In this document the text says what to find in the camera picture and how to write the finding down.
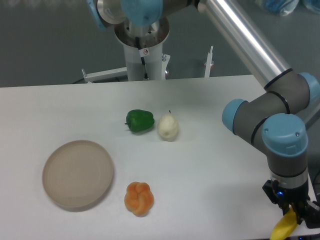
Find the cable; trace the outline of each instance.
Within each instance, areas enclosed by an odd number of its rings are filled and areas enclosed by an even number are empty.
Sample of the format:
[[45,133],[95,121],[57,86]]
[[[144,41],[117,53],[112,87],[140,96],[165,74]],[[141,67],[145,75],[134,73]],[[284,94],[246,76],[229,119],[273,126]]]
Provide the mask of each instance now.
[[[135,37],[135,43],[138,47],[138,50],[141,50],[141,45],[140,45],[140,39],[139,37]],[[147,67],[146,67],[146,62],[145,62],[145,58],[142,56],[141,57],[141,62],[144,68],[144,80],[149,80],[149,76],[148,76],[148,72],[147,72]]]
[[84,78],[81,78],[81,79],[79,79],[78,81],[73,82],[72,84],[77,84],[77,83],[79,83],[79,82],[81,82],[81,81],[83,81],[83,80],[85,80],[85,79],[84,79]]

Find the gray floor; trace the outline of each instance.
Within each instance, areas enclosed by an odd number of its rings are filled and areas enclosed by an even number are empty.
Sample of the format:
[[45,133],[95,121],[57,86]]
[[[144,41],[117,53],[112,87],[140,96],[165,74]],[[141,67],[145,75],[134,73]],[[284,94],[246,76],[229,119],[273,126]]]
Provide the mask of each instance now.
[[[98,30],[84,0],[73,7],[62,2],[57,7],[41,3],[35,8],[23,1],[8,7],[5,2],[9,1],[0,1],[0,87],[70,84],[82,78],[81,68],[92,73],[125,66],[113,28]],[[296,72],[310,72],[320,79],[320,15],[300,4],[294,13],[280,17],[260,10],[253,0],[238,2]],[[183,9],[168,19],[170,35],[163,51],[171,55],[170,79],[202,77],[211,45],[212,77],[250,74],[195,8]],[[304,118],[314,107],[300,116]],[[319,132],[317,121],[308,130],[312,178],[320,167]]]

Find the silver metal tube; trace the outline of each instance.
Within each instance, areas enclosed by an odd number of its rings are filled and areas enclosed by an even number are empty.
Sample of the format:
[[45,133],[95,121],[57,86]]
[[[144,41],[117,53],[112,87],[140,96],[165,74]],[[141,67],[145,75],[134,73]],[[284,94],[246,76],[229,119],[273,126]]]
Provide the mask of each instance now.
[[290,69],[235,0],[201,0],[198,10],[209,16],[263,87]]

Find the white table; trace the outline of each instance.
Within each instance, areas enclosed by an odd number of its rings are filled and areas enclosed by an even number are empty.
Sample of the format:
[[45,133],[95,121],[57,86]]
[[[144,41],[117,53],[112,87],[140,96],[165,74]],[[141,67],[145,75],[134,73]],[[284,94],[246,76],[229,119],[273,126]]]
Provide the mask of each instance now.
[[[0,239],[268,238],[282,211],[262,190],[266,157],[221,121],[229,101],[263,93],[251,75],[1,88]],[[132,134],[124,124],[132,109],[151,111],[156,124],[171,110],[178,138],[162,141],[156,128]],[[114,162],[106,198],[84,212],[59,208],[42,186],[50,154],[74,140],[97,142]],[[154,194],[146,217],[124,205],[134,181]],[[293,235],[317,233],[303,223]]]

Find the blue joint cap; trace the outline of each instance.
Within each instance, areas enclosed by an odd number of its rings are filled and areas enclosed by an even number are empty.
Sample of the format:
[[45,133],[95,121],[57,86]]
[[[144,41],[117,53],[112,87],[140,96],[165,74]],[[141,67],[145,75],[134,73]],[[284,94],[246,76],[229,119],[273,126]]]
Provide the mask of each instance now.
[[106,29],[106,27],[104,26],[104,24],[102,23],[99,15],[98,15],[96,6],[94,4],[94,0],[86,0],[86,3],[89,6],[92,18],[95,21],[95,24],[98,26],[98,28],[101,29],[101,30]]
[[235,119],[235,115],[236,112],[238,110],[238,108],[240,107],[240,105],[246,102],[245,100],[242,99],[234,99],[231,102],[229,102],[222,113],[222,122],[223,124],[226,126],[227,129],[229,129],[233,134],[235,134],[234,132],[234,119]]
[[158,21],[163,11],[163,0],[120,0],[126,17],[137,26],[149,26]]
[[309,90],[310,90],[309,105],[310,105],[320,97],[320,84],[318,80],[308,72],[301,72],[299,73],[299,75],[304,77],[306,82],[309,85]]
[[304,153],[308,147],[305,124],[293,114],[279,113],[269,117],[262,127],[262,140],[270,151],[287,158]]

